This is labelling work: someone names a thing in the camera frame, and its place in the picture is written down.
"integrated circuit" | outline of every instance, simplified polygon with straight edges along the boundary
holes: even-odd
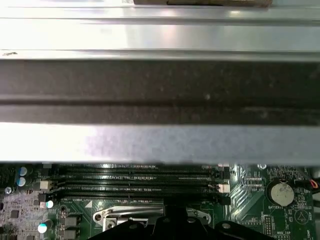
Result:
[[[11,219],[17,219],[19,217],[19,210],[12,210],[10,214]]]

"surface-mount component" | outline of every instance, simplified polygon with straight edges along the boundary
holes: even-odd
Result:
[[[60,223],[67,227],[76,227],[79,224],[79,217],[77,216],[67,216],[66,218],[61,218]]]
[[[19,210],[12,210],[10,214],[11,219],[17,219],[19,217]]]
[[[74,240],[77,238],[77,230],[65,230],[65,231],[59,231],[59,236],[63,237],[65,240]]]

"screw hole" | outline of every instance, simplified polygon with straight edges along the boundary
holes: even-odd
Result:
[[[100,221],[101,220],[101,215],[100,214],[95,215],[94,219],[97,220],[97,221]]]

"dimm slot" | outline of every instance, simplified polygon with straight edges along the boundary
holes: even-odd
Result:
[[[154,169],[154,168],[93,168],[93,167],[68,167],[68,168],[60,168],[59,173],[163,173],[163,174],[207,174],[210,175],[211,172],[215,172],[210,169]]]
[[[60,174],[55,177],[56,179],[66,178],[66,179],[108,179],[108,180],[162,180],[162,181],[173,181],[173,180],[207,180],[211,181],[214,177],[199,174],[146,174],[146,173],[96,173],[96,172],[74,172],[71,174]]]
[[[127,193],[137,193],[137,192],[146,192],[146,193],[157,193],[157,192],[170,192],[170,193],[213,193],[212,189],[208,187],[169,187],[169,186],[123,186],[123,185],[106,185],[106,186],[97,186],[97,185],[65,185],[60,188],[61,190],[75,191],[101,191],[101,192],[127,192]]]
[[[130,186],[193,186],[193,187],[207,187],[208,184],[215,184],[214,181],[159,181],[159,180],[100,180],[100,179],[66,179],[65,184],[91,184],[95,186],[100,185],[130,185]]]

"chip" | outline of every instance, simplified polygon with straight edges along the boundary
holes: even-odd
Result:
[[[78,219],[75,216],[68,216],[64,222],[66,227],[76,227],[78,225]]]
[[[12,210],[10,218],[17,219],[19,217],[19,211],[18,210]]]
[[[63,239],[65,240],[74,240],[77,237],[77,231],[76,230],[65,230],[63,234]]]

